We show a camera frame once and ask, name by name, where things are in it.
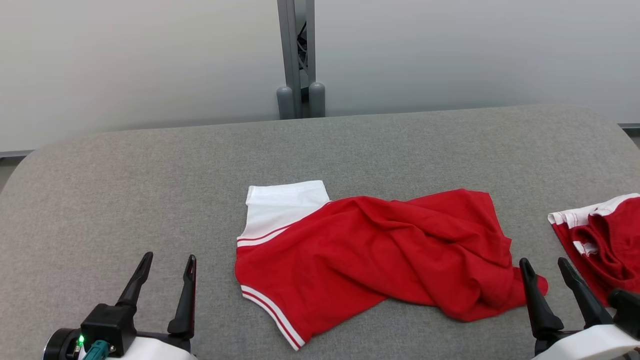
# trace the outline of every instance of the white trim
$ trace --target white trim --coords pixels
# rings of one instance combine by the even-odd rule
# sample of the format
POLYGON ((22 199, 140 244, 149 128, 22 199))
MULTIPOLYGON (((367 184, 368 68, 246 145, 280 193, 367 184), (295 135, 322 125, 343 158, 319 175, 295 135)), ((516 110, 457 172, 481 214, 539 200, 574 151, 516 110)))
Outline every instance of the white trim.
POLYGON ((282 232, 284 232, 286 229, 289 228, 289 225, 287 227, 285 227, 284 229, 280 229, 278 231, 274 231, 273 233, 263 237, 263 238, 259 238, 259 239, 255 239, 255 240, 251 240, 251 239, 245 239, 245 240, 241 240, 242 238, 238 236, 238 247, 242 247, 242 246, 254 246, 254 245, 260 245, 263 243, 266 243, 267 241, 275 238, 276 236, 282 234, 282 232))
POLYGON ((607 216, 625 200, 640 197, 638 193, 630 193, 626 195, 617 196, 609 201, 601 202, 599 204, 585 206, 584 208, 569 209, 564 211, 556 211, 555 213, 549 213, 547 220, 553 225, 566 224, 569 229, 576 226, 583 226, 589 224, 589 216, 599 215, 601 217, 607 216))
POLYGON ((282 310, 280 310, 280 308, 273 301, 271 301, 271 299, 264 296, 261 292, 250 288, 249 286, 240 285, 240 289, 243 291, 242 296, 244 298, 249 299, 254 303, 258 304, 261 308, 267 311, 269 315, 271 315, 273 321, 275 321, 276 325, 278 326, 278 329, 280 329, 280 332, 284 335, 285 339, 287 339, 287 341, 293 347, 293 349, 295 349, 296 351, 300 349, 300 347, 296 345, 296 342, 301 347, 305 344, 304 340, 302 340, 298 332, 293 328, 291 323, 287 320, 287 317, 284 316, 284 313, 282 313, 282 310), (296 340, 295 342, 293 342, 293 340, 289 338, 287 331, 285 331, 285 329, 282 328, 282 326, 280 325, 280 322, 282 322, 282 325, 284 325, 287 331, 289 331, 289 334, 291 334, 291 336, 296 340))

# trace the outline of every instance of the teal connector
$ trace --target teal connector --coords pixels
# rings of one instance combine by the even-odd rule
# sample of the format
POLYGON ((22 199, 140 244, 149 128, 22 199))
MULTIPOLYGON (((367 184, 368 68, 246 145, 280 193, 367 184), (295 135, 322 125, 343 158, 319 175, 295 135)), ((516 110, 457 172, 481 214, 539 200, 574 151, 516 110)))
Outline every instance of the teal connector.
POLYGON ((105 360, 109 356, 109 344, 106 341, 98 340, 89 349, 89 352, 82 360, 105 360))

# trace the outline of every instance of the striped trim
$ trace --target striped trim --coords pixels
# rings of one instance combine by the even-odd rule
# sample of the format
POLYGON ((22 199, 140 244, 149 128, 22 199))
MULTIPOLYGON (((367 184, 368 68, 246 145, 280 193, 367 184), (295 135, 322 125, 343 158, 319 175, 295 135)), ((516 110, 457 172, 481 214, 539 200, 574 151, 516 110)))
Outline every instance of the striped trim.
POLYGON ((282 335, 284 335, 284 338, 287 339, 295 351, 298 351, 305 344, 300 335, 298 335, 298 332, 296 332, 287 320, 287 317, 284 316, 280 308, 273 301, 249 286, 240 285, 240 288, 242 289, 242 296, 245 299, 249 299, 258 304, 271 316, 282 335))
POLYGON ((268 233, 267 235, 263 235, 259 238, 253 238, 253 239, 249 239, 249 238, 238 238, 237 239, 237 245, 238 247, 241 246, 254 246, 254 245, 260 245, 262 243, 266 243, 267 241, 275 238, 276 236, 282 234, 287 228, 289 228, 289 226, 292 226, 293 224, 289 224, 289 225, 285 225, 279 229, 275 229, 273 231, 271 231, 270 233, 268 233))

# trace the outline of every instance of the red garment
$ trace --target red garment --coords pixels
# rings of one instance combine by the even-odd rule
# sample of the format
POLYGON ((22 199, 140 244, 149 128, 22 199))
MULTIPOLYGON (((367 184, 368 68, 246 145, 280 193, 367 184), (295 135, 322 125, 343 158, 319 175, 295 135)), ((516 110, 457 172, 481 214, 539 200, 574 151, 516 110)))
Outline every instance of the red garment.
POLYGON ((640 195, 551 213, 548 219, 604 306, 613 289, 640 292, 640 195))
MULTIPOLYGON (((236 277, 297 350, 387 298, 468 322, 522 306, 510 245, 487 193, 351 197, 265 243, 238 247, 236 277)), ((547 281, 538 284, 546 294, 547 281)))

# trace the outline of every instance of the white wall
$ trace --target white wall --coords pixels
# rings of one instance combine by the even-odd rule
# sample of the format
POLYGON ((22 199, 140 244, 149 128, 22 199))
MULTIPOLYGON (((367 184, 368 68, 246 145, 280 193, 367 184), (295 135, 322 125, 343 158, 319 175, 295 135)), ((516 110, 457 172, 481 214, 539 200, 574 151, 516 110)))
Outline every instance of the white wall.
POLYGON ((327 115, 556 102, 640 122, 637 0, 316 1, 327 115))
POLYGON ((261 0, 0 1, 0 152, 95 131, 277 119, 261 0))

